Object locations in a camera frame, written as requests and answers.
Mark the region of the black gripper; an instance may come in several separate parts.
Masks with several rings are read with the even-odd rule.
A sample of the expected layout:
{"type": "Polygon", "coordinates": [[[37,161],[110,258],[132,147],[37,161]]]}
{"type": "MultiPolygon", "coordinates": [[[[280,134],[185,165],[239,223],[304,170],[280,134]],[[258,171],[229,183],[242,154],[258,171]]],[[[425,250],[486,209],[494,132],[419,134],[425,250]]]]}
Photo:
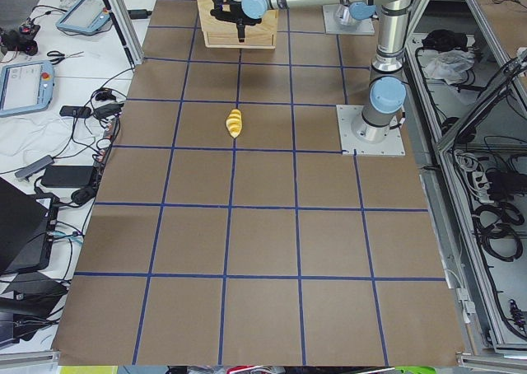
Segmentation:
{"type": "Polygon", "coordinates": [[[237,37],[240,43],[245,42],[245,26],[256,26],[262,22],[261,18],[250,18],[242,8],[241,2],[234,0],[212,0],[213,9],[210,15],[219,21],[236,24],[237,37]]]}

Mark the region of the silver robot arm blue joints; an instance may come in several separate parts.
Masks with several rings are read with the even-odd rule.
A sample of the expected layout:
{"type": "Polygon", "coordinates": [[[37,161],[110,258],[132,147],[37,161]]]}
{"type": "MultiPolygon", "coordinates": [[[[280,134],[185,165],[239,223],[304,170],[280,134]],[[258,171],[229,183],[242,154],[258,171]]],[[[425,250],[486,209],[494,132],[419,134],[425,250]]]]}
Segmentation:
{"type": "Polygon", "coordinates": [[[381,143],[398,125],[406,89],[399,77],[412,0],[212,0],[211,15],[234,24],[240,42],[245,29],[262,22],[266,12],[294,7],[321,6],[329,33],[376,35],[371,61],[369,99],[351,122],[355,137],[365,143],[381,143]]]}

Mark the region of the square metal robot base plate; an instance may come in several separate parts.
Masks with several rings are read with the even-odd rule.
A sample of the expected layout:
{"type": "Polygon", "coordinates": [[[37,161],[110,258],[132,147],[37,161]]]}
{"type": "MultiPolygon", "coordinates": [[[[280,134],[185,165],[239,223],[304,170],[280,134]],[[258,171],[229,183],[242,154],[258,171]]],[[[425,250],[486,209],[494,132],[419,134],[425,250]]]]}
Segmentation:
{"type": "Polygon", "coordinates": [[[363,105],[337,105],[341,153],[345,156],[404,157],[396,115],[388,126],[373,127],[362,118],[363,105]]]}

